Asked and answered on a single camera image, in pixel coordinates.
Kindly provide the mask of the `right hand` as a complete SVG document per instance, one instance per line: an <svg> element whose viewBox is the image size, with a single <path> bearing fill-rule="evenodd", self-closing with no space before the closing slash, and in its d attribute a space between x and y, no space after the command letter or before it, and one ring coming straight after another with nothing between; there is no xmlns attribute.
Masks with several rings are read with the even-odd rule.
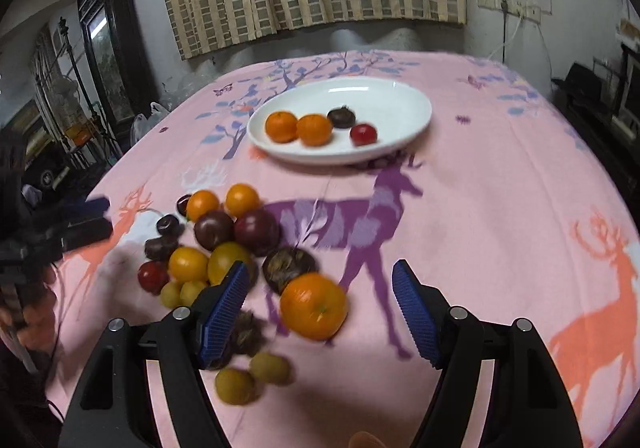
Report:
<svg viewBox="0 0 640 448"><path fill-rule="evenodd" d="M386 446L369 432L357 432L349 439L348 448L386 448Z"/></svg>

